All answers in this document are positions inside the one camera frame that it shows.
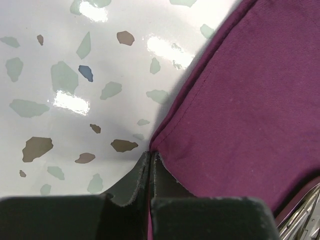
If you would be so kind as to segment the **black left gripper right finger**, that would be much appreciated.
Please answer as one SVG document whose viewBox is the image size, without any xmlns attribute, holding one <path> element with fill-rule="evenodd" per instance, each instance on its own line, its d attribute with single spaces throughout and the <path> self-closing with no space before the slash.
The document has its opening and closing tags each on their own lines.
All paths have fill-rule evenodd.
<svg viewBox="0 0 320 240">
<path fill-rule="evenodd" d="M 152 155 L 154 240 L 278 240 L 270 209 L 252 197 L 196 197 Z"/>
</svg>

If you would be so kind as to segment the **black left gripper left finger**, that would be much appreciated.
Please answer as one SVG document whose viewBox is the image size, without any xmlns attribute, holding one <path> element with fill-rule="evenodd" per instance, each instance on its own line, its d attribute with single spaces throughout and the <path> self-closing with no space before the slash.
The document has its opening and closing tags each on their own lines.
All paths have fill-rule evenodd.
<svg viewBox="0 0 320 240">
<path fill-rule="evenodd" d="M 100 194 L 7 197 L 0 201 L 2 240 L 146 240 L 150 153 Z"/>
</svg>

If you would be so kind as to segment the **purple surgical cloth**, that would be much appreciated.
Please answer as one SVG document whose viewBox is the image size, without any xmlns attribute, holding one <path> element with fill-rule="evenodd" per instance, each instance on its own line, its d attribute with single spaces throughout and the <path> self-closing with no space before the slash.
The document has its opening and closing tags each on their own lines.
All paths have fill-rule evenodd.
<svg viewBox="0 0 320 240">
<path fill-rule="evenodd" d="M 278 215 L 320 177 L 320 3 L 243 0 L 149 144 L 197 197 L 250 196 Z"/>
</svg>

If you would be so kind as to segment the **stainless steel instrument tray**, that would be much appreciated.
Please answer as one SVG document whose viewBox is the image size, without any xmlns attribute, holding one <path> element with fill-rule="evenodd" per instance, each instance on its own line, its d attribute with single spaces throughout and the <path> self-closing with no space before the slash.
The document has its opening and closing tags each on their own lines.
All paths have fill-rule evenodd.
<svg viewBox="0 0 320 240">
<path fill-rule="evenodd" d="M 320 178 L 309 181 L 275 218 L 281 240 L 320 239 Z"/>
</svg>

